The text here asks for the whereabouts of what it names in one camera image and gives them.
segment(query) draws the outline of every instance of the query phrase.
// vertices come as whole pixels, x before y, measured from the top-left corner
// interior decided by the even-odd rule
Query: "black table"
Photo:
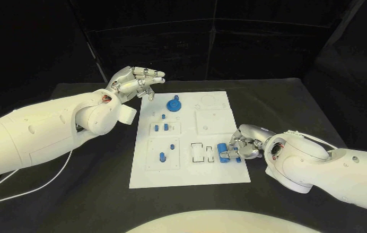
[[[91,92],[106,84],[60,84],[54,98]],[[245,80],[168,82],[158,93],[227,91],[237,124],[277,133],[299,130],[339,147],[345,142],[300,81]],[[140,109],[142,100],[127,105]],[[248,160],[251,183],[130,189],[139,128],[114,130],[76,149],[55,181],[38,192],[0,203],[4,232],[126,232],[166,215],[207,209],[263,213],[323,232],[365,232],[367,210],[339,201],[319,187],[310,194],[287,189],[266,174],[264,159]],[[0,197],[40,187],[60,171],[68,155],[22,169],[0,186]]]

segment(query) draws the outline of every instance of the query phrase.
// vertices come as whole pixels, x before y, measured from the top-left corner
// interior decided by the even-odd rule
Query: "white robotic arm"
[[[163,72],[126,67],[106,89],[24,107],[4,116],[0,174],[55,159],[107,134],[117,121],[132,124],[137,110],[123,103],[146,94],[153,100],[150,85],[165,83],[163,77]]]
[[[326,151],[317,143],[333,147]],[[367,208],[367,152],[339,149],[319,138],[289,131],[276,134],[254,125],[241,125],[224,158],[254,159],[264,150],[267,173],[291,190],[309,193],[316,185],[339,200]]]

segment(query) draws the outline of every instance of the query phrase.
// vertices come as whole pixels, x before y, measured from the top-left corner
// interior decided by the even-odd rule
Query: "circular hole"
[[[271,154],[273,154],[273,155],[278,155],[280,152],[281,152],[281,149],[283,149],[283,147],[277,144],[277,145],[273,147]]]

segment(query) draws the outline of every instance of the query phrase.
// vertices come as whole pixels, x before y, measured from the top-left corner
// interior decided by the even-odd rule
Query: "blue object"
[[[238,151],[240,149],[235,147],[234,150]],[[237,158],[237,161],[241,162],[241,157]]]
[[[179,95],[175,95],[175,99],[169,101],[168,109],[172,112],[178,112],[182,109],[182,102],[179,100]]]
[[[165,152],[162,152],[162,153],[159,154],[159,160],[160,160],[162,162],[165,162],[165,161],[166,161]]]
[[[218,144],[218,154],[219,154],[219,160],[221,163],[228,163],[231,161],[230,158],[222,158],[221,153],[228,151],[228,145],[225,143]]]

